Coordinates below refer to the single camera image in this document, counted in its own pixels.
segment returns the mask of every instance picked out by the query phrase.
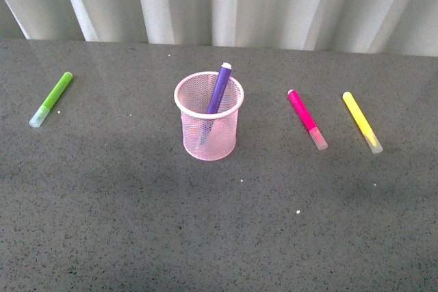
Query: green marker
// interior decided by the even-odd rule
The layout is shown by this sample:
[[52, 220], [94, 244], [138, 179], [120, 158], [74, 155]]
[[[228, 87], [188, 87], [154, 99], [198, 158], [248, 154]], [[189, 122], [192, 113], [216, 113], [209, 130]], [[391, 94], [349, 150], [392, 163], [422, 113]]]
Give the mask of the green marker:
[[70, 81], [72, 81], [73, 75], [69, 72], [65, 72], [62, 78], [58, 81], [54, 89], [50, 92], [44, 103], [40, 106], [34, 117], [29, 121], [29, 124], [33, 128], [39, 128], [47, 114], [61, 97], [64, 90], [67, 88]]

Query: purple marker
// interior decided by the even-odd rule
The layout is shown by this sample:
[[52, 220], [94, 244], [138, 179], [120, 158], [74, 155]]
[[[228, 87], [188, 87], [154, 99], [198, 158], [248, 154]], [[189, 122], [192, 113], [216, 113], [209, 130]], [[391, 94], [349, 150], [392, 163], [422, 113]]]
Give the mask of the purple marker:
[[218, 80], [216, 81], [216, 85], [214, 86], [210, 103], [208, 104], [207, 114], [218, 113], [219, 105], [222, 100], [222, 96], [224, 96], [224, 91], [227, 86], [230, 75], [231, 75], [231, 65], [228, 63], [222, 64], [220, 67]]

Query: yellow marker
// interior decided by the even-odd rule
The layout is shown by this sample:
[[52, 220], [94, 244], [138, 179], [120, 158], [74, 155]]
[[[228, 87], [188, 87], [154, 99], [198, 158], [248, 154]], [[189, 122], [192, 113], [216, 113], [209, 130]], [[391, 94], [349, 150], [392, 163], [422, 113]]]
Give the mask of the yellow marker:
[[347, 104], [347, 107], [350, 110], [351, 115], [356, 120], [356, 123], [359, 126], [359, 128], [361, 129], [362, 134], [365, 137], [372, 152], [374, 154], [382, 152], [383, 148], [382, 148], [381, 143], [378, 141], [378, 139], [377, 139], [376, 135], [374, 134], [373, 130], [371, 129], [371, 126], [368, 123], [367, 119], [365, 119], [365, 116], [363, 115], [361, 109], [357, 105], [351, 92], [344, 92], [344, 95], [342, 95], [342, 98], [344, 99], [345, 104]]

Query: mesh pencil holder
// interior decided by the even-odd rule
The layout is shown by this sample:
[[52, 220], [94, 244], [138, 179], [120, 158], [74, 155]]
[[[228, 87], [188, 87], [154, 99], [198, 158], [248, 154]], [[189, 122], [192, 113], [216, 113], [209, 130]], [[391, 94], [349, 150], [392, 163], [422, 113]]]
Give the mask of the mesh pencil holder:
[[217, 79], [217, 72], [195, 73], [175, 88], [184, 147], [193, 157], [204, 161], [222, 159], [234, 149], [237, 115], [244, 101], [242, 86], [230, 77], [218, 113], [206, 114]]

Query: pink marker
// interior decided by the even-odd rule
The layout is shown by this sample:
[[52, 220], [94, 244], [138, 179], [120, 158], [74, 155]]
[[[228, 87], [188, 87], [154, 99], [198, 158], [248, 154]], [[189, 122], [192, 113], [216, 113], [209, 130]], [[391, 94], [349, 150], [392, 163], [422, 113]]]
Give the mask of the pink marker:
[[316, 126], [315, 121], [313, 121], [312, 117], [304, 106], [304, 103], [302, 102], [298, 93], [295, 90], [290, 90], [287, 93], [287, 97], [289, 97], [290, 102], [295, 107], [296, 113], [298, 113], [302, 123], [304, 123], [306, 126], [306, 129], [310, 133], [310, 136], [315, 142], [316, 147], [318, 147], [318, 150], [325, 150], [327, 147], [329, 147], [324, 137], [322, 137], [320, 130]]

